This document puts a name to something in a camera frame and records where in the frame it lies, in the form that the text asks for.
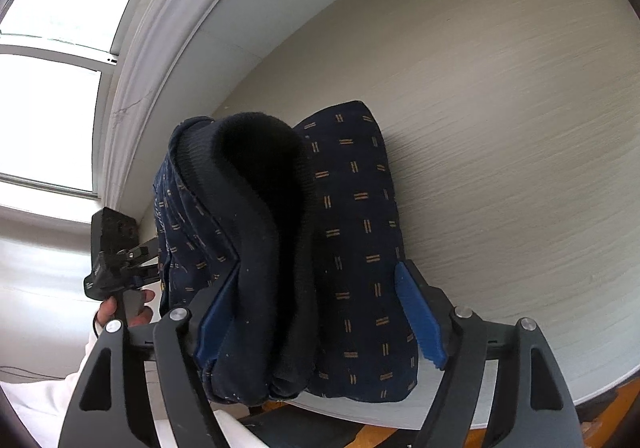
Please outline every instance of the white shirt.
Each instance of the white shirt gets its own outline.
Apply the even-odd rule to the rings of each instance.
[[[78,371],[61,381],[37,381],[35,383],[4,383],[0,386],[27,430],[42,448],[58,448],[58,440],[65,420],[66,409],[76,388],[78,377],[95,345],[91,333],[84,348],[84,359]],[[214,412],[216,420],[230,448],[268,448],[254,434],[224,410]],[[158,439],[162,448],[177,448],[174,434],[167,419],[155,420]]]

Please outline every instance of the blue gripper pad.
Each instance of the blue gripper pad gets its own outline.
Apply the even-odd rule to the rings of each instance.
[[[440,370],[447,363],[447,353],[443,343],[440,325],[435,314],[422,297],[404,262],[396,265],[396,294],[402,304],[402,310],[414,331],[422,355],[433,362]]]

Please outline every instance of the window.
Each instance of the window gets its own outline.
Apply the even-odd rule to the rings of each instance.
[[[6,10],[0,181],[97,197],[100,130],[118,60],[111,47],[126,30],[119,26],[128,2],[14,0]]]

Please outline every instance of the person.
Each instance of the person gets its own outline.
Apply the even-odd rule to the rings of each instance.
[[[145,303],[153,300],[155,294],[145,289]],[[114,297],[103,301],[95,315],[95,331],[102,333],[103,327],[114,317],[116,301]],[[148,324],[153,317],[151,307],[144,306],[142,311],[129,320],[129,327]],[[84,348],[84,358],[77,372],[69,374],[64,380],[36,381],[34,383],[5,383],[0,381],[7,399],[32,437],[42,448],[58,448],[60,432],[65,419],[66,409],[71,400],[78,377],[97,341],[92,330]],[[254,434],[223,410],[214,412],[230,448],[268,448]],[[174,434],[167,419],[154,421],[161,448],[177,448]]]

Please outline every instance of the table surface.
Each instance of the table surface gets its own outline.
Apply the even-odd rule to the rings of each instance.
[[[407,256],[430,284],[487,320],[533,317],[575,401],[638,368],[640,24],[626,0],[338,0],[215,117],[295,124],[351,99],[382,128]],[[421,361],[403,402],[298,404],[419,428],[439,379]]]

